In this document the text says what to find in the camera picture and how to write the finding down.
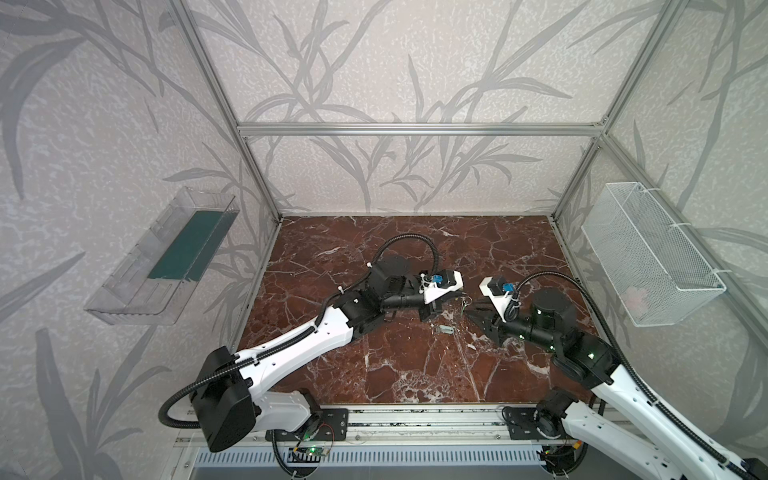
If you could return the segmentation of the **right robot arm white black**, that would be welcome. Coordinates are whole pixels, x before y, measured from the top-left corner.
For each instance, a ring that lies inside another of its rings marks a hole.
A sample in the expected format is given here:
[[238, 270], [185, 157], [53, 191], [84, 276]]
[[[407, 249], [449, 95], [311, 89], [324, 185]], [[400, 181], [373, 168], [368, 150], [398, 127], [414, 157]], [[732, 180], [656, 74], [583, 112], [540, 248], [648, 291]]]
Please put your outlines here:
[[580, 329], [578, 310], [552, 288], [535, 292], [520, 311], [513, 285], [485, 278], [483, 295], [468, 317], [498, 345], [519, 339], [546, 350], [563, 374], [607, 402], [638, 429], [633, 434], [566, 391], [555, 389], [537, 405], [535, 427], [548, 437], [564, 433], [595, 448], [642, 479], [764, 479], [767, 466], [718, 444], [660, 395], [644, 386], [617, 351]]

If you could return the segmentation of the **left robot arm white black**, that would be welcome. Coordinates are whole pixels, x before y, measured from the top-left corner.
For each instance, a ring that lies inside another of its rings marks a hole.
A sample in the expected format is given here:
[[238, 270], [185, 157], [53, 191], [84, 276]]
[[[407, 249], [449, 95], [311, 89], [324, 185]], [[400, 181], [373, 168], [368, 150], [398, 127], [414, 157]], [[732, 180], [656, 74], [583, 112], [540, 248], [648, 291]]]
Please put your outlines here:
[[459, 272], [412, 274], [406, 259], [386, 257], [360, 283], [332, 298], [320, 315], [257, 347], [220, 347], [205, 359], [199, 387], [189, 395], [198, 429], [212, 452], [224, 451], [252, 431], [307, 432], [320, 408], [308, 393], [280, 393], [274, 386], [305, 364], [353, 343], [381, 326], [390, 312], [413, 310], [427, 321], [463, 290]]

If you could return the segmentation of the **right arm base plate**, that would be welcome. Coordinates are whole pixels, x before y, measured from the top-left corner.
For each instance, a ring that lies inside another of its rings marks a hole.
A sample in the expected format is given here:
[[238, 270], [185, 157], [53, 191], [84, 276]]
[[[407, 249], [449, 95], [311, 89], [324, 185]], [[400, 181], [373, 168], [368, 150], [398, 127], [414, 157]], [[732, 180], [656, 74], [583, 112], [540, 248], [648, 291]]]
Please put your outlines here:
[[505, 405], [501, 409], [501, 418], [511, 440], [529, 440], [547, 445], [576, 442], [560, 424], [542, 427], [535, 406]]

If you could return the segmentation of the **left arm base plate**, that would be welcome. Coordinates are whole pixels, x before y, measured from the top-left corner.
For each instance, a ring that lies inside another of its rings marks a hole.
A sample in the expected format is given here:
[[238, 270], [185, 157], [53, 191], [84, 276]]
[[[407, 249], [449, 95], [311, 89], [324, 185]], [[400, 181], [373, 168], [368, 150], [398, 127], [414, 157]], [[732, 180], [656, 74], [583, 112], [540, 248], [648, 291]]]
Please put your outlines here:
[[346, 439], [350, 411], [346, 408], [321, 409], [295, 432], [284, 432], [281, 440], [342, 441]]

